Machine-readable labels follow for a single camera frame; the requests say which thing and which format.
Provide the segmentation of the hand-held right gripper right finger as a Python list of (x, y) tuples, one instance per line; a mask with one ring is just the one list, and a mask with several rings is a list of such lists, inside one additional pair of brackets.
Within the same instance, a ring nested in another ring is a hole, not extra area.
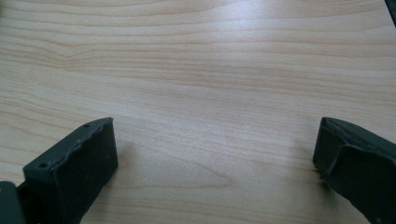
[(396, 144), (356, 124), (324, 117), (313, 163), (320, 178), (371, 224), (396, 224)]

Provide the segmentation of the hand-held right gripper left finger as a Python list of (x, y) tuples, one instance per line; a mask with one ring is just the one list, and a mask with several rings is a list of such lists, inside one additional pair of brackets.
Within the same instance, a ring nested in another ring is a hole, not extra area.
[(113, 119), (88, 122), (23, 167), (39, 224), (79, 224), (118, 167)]

